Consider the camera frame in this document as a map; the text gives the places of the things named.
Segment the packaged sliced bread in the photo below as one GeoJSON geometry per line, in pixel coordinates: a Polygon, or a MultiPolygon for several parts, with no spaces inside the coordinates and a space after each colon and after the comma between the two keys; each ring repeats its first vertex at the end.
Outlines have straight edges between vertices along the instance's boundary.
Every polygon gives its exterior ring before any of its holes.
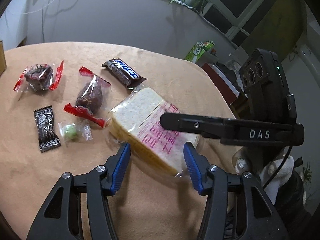
{"type": "Polygon", "coordinates": [[[131,150],[146,165],[169,175],[178,176],[186,170],[183,146],[197,146],[200,136],[169,131],[160,124],[164,113],[180,113],[150,87],[134,90],[112,108],[107,116],[107,131],[118,141],[128,142],[131,150]]]}

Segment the green candy clear wrapper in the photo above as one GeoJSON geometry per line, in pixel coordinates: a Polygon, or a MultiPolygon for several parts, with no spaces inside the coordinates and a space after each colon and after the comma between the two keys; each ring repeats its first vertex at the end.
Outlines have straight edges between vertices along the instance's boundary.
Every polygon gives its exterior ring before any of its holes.
{"type": "Polygon", "coordinates": [[[74,123],[58,123],[63,143],[67,146],[71,142],[88,142],[93,140],[91,126],[87,120],[74,123]]]}

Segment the oval date snack red wrapper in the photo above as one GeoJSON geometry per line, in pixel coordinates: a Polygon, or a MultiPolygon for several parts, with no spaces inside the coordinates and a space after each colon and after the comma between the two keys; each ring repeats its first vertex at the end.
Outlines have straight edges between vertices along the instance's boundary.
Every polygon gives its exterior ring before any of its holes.
{"type": "Polygon", "coordinates": [[[78,93],[76,100],[66,104],[63,110],[104,128],[111,83],[84,66],[79,68],[79,74],[84,80],[84,86],[78,93]]]}

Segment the black candy wrapper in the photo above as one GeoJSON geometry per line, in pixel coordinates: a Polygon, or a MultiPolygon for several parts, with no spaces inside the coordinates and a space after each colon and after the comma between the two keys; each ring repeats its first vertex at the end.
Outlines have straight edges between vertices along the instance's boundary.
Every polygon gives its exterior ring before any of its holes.
{"type": "Polygon", "coordinates": [[[41,153],[61,146],[59,137],[54,131],[54,111],[52,105],[34,111],[41,153]]]}

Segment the round date snack red wrapper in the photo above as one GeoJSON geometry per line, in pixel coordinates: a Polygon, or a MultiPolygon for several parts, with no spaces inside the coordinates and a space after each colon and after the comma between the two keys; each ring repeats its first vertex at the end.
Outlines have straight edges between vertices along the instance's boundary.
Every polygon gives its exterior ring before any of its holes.
{"type": "Polygon", "coordinates": [[[57,89],[63,74],[64,61],[59,65],[55,64],[35,64],[27,66],[17,79],[13,90],[15,92],[33,92],[57,89]]]}

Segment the green carton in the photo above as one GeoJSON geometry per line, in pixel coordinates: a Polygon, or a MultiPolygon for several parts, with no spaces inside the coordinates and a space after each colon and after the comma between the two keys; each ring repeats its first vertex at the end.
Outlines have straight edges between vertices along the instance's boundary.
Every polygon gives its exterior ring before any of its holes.
{"type": "Polygon", "coordinates": [[[214,47],[215,43],[213,41],[197,42],[184,59],[196,63],[204,53],[211,53],[214,47]]]}

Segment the beige table cloth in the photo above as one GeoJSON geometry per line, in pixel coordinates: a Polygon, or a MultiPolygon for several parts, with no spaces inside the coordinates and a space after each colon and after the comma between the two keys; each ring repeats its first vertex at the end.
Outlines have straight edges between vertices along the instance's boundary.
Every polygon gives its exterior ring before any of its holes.
{"type": "MultiPolygon", "coordinates": [[[[83,81],[84,66],[109,81],[109,106],[127,97],[126,88],[101,65],[121,58],[146,83],[182,112],[231,118],[233,113],[204,70],[188,61],[135,47],[89,42],[57,42],[7,50],[1,75],[1,212],[25,239],[48,193],[64,172],[87,173],[117,152],[105,131],[92,126],[93,140],[73,142],[41,153],[33,111],[52,106],[55,122],[71,122],[64,112],[83,81]],[[47,94],[16,93],[14,85],[24,68],[41,63],[65,64],[59,87],[47,94]]],[[[121,189],[109,200],[120,239],[195,239],[205,198],[189,180],[162,179],[132,159],[121,189]]]]}

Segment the cardboard box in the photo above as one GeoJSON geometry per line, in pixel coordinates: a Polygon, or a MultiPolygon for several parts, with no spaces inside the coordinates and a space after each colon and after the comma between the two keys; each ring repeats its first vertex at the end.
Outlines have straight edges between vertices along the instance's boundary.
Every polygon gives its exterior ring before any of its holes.
{"type": "Polygon", "coordinates": [[[6,69],[7,69],[7,63],[5,59],[3,41],[0,40],[0,75],[2,75],[6,69]]]}

